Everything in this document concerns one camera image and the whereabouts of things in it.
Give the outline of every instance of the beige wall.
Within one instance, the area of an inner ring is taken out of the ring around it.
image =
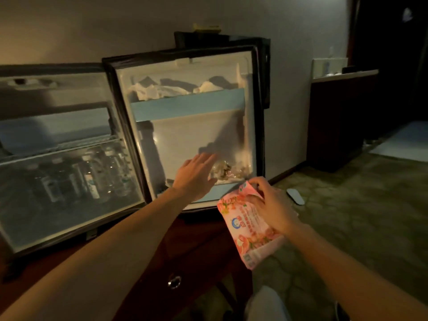
[[[311,60],[346,54],[347,0],[1,0],[0,64],[99,62],[174,47],[175,30],[220,24],[272,39],[265,111],[272,178],[306,158]]]

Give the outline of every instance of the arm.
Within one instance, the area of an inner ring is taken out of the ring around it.
[[[208,180],[215,160],[187,160],[172,188],[70,256],[0,320],[111,320],[177,215],[217,181]]]
[[[297,218],[284,192],[256,177],[264,201],[251,196],[266,223],[282,232],[324,280],[351,320],[427,320],[428,307],[338,250]]]

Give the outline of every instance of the drawer knob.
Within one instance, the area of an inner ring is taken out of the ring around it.
[[[174,278],[172,278],[169,282],[168,282],[168,287],[170,289],[176,289],[180,286],[181,284],[181,277],[180,276],[175,276]]]

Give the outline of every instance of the mini fridge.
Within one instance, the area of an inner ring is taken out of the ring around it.
[[[162,196],[181,164],[218,154],[184,214],[265,173],[256,45],[171,49],[102,64],[0,66],[0,234],[13,257]]]

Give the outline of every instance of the baseboard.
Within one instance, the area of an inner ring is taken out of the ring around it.
[[[273,177],[273,178],[269,179],[269,183],[271,185],[274,185],[277,182],[281,181],[282,179],[284,179],[284,178],[288,177],[289,175],[292,175],[296,171],[302,169],[303,167],[306,167],[307,165],[308,165],[308,162],[307,161],[303,161],[303,162],[297,164],[295,167],[292,167],[291,169],[288,169],[287,171],[284,171],[283,173],[277,175],[276,177]]]

